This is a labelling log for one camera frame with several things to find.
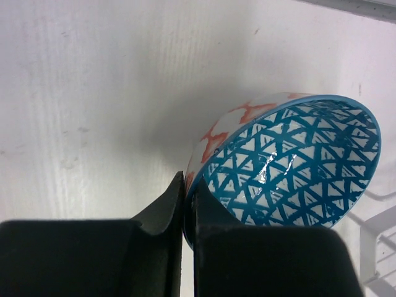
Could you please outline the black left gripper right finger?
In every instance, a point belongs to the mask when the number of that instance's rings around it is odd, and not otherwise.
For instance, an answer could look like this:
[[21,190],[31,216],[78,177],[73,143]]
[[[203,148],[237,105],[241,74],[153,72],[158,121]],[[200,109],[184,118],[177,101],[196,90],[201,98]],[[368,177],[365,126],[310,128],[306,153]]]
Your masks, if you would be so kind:
[[249,226],[205,181],[194,191],[196,296],[362,296],[347,247],[328,228]]

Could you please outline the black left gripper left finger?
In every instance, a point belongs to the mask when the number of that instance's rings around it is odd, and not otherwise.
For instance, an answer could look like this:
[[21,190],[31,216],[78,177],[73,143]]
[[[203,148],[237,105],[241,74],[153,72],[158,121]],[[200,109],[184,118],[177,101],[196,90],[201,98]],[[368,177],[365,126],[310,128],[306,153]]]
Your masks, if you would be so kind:
[[184,176],[132,218],[1,223],[2,296],[179,296]]

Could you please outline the blue triangle pattern bowl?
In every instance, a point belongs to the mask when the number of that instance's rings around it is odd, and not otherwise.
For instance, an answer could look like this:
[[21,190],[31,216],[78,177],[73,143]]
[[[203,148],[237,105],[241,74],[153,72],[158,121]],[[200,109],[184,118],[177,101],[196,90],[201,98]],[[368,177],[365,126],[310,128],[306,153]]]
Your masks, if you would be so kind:
[[220,117],[187,166],[184,236],[194,241],[194,191],[204,181],[237,220],[254,226],[333,227],[374,176],[381,130],[340,95],[276,93]]

